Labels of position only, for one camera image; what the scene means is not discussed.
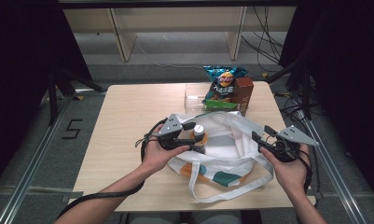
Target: box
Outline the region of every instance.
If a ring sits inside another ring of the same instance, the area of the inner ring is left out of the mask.
[[[231,102],[239,104],[239,111],[245,116],[250,103],[251,94],[253,93],[254,83],[250,77],[236,78]]]

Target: blue snack bag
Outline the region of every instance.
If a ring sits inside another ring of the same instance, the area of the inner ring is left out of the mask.
[[[236,78],[244,77],[248,71],[243,67],[204,66],[212,85],[204,97],[206,100],[230,102]]]

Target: wooden table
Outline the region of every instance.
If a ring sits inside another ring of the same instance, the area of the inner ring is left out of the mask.
[[[246,117],[260,125],[281,130],[284,121],[266,82],[255,82]],[[207,92],[209,83],[201,84]],[[146,84],[111,86],[105,96],[74,191],[84,195],[97,192],[126,175],[140,164],[140,148],[135,147],[159,120],[172,113],[185,114],[186,84]],[[248,178],[266,174],[256,165]],[[193,211],[201,209],[259,209],[290,207],[284,190],[275,178],[236,199],[219,203],[198,203],[188,192],[188,178],[166,166],[150,176],[144,187],[130,196],[116,211]],[[229,190],[199,182],[199,197]]]

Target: gray floor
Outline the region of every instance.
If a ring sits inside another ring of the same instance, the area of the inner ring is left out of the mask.
[[[286,33],[271,35],[277,41],[283,42]],[[254,34],[246,33],[244,37],[258,46],[259,38],[256,38]],[[131,59],[127,63],[120,61],[112,34],[77,34],[76,39],[93,80],[103,86],[142,82],[177,82],[188,80],[189,76],[193,81],[204,81],[206,77],[201,69],[203,65],[245,66],[255,80],[259,80],[261,74],[267,72],[265,69],[270,71],[281,69],[262,55],[258,55],[243,41],[238,60],[231,61],[223,33],[139,34]],[[262,46],[262,49],[271,52],[268,45]],[[160,75],[163,71],[166,71],[166,76]],[[150,76],[138,77],[136,75],[142,72]],[[272,91],[285,91],[286,79],[287,77],[283,77],[272,83]],[[85,88],[77,83],[76,87]],[[102,94],[93,94],[85,96],[82,100],[72,100],[69,104],[65,99],[59,100],[60,105],[68,106],[13,223],[51,223],[65,207],[64,201],[74,185],[103,99]],[[284,107],[287,100],[288,98],[285,97],[276,97],[280,109]],[[73,134],[66,131],[71,119],[80,120],[74,122],[72,127],[80,128],[81,131],[77,139],[66,140],[63,138]],[[284,121],[287,125],[295,124],[303,129],[298,122],[290,118],[285,118]],[[320,107],[313,108],[312,122],[367,223],[374,223],[374,194],[355,166],[353,158],[344,154],[347,148],[339,140],[338,132]],[[44,98],[31,131],[0,180],[0,214],[7,205],[12,190],[22,179],[47,128],[48,101]],[[347,213],[323,163],[320,160],[318,162],[313,160],[313,164],[314,167],[318,167],[318,172],[314,170],[312,187],[315,191],[320,191],[317,195],[319,211],[329,223],[352,223],[353,219]],[[297,223],[292,208],[264,209],[260,212],[263,223]],[[106,223],[118,223],[119,216],[120,214],[115,213]]]

